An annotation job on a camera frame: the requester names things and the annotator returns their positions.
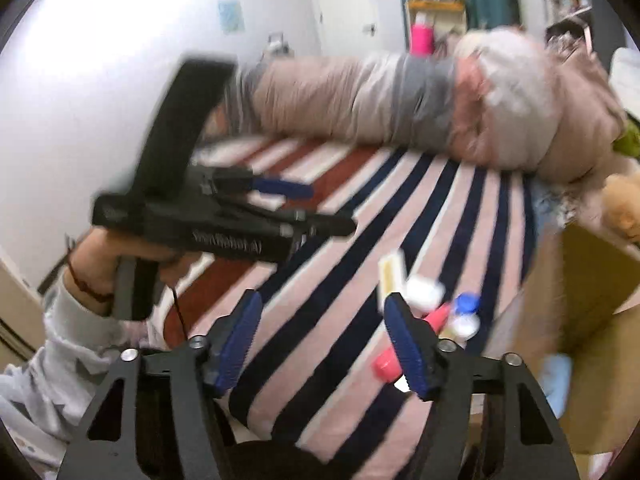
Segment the grey left sleeve forearm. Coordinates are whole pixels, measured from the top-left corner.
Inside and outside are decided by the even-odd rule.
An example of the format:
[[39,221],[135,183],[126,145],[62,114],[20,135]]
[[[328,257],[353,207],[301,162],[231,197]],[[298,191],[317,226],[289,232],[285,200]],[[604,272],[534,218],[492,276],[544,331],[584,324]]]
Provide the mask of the grey left sleeve forearm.
[[150,322],[120,322],[83,307],[58,281],[43,298],[46,341],[1,373],[1,419],[18,449],[54,476],[96,389],[128,348],[160,348]]

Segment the person's left hand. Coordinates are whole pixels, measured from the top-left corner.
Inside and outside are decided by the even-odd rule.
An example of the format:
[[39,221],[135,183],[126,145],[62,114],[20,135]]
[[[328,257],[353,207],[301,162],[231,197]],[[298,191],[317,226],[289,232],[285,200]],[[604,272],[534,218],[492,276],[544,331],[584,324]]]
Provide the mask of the person's left hand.
[[160,279],[167,286],[175,286],[201,256],[197,252],[176,252],[127,233],[92,228],[68,256],[63,283],[84,308],[109,316],[116,269],[122,257],[158,262]]

